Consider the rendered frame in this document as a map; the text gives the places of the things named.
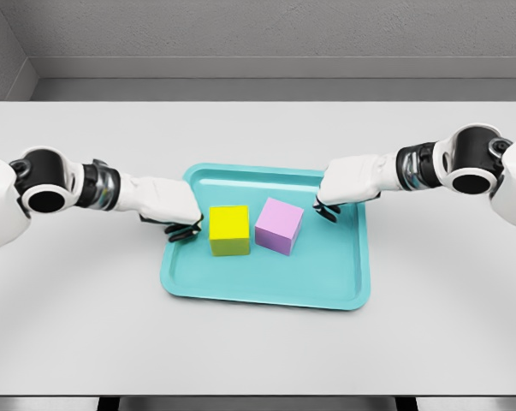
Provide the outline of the teal rectangular tray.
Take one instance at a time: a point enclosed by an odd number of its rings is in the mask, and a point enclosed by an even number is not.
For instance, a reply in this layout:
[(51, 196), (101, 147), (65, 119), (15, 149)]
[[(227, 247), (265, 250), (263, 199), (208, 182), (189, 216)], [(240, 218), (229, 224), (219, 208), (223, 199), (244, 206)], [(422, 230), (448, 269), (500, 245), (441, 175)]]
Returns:
[(371, 292), (369, 245), (362, 204), (344, 205), (335, 223), (312, 208), (323, 173), (232, 164), (195, 164), (184, 174), (203, 213), (212, 206), (247, 206), (256, 223), (274, 198), (303, 208), (302, 228), (288, 256), (255, 243), (243, 256), (215, 257), (209, 223), (194, 238), (168, 244), (160, 270), (172, 295), (333, 310), (361, 308)]

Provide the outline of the pink cube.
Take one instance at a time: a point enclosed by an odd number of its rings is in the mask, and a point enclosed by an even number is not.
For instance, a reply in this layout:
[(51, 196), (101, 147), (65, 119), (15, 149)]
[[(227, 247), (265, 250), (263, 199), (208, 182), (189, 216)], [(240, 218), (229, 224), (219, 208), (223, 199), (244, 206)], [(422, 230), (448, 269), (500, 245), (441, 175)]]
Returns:
[(268, 198), (254, 225), (254, 241), (261, 247), (289, 256), (299, 235), (304, 209)]

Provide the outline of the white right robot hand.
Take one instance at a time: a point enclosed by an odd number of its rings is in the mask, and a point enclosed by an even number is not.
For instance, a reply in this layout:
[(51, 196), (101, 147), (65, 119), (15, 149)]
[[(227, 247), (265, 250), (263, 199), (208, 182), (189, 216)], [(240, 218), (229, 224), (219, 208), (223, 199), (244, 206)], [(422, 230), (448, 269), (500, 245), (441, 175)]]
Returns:
[(373, 200), (380, 196), (378, 155), (363, 155), (332, 160), (318, 186), (313, 209), (332, 223), (337, 222), (341, 205)]

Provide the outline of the yellow cube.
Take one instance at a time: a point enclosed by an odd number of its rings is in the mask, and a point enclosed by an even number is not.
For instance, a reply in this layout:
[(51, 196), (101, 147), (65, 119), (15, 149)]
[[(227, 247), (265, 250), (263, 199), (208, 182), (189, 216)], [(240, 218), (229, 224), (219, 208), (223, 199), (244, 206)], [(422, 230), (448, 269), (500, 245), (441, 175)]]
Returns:
[(248, 255), (250, 224), (247, 205), (212, 206), (209, 209), (209, 243), (215, 257)]

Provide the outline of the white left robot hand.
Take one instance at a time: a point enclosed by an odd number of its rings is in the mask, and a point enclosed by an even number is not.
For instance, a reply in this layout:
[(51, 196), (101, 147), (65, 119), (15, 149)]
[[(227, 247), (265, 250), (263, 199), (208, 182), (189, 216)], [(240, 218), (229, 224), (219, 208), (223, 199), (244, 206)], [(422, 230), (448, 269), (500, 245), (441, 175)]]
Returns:
[(187, 182), (144, 177), (136, 193), (140, 220), (162, 225), (169, 242), (193, 238), (201, 231), (204, 216)]

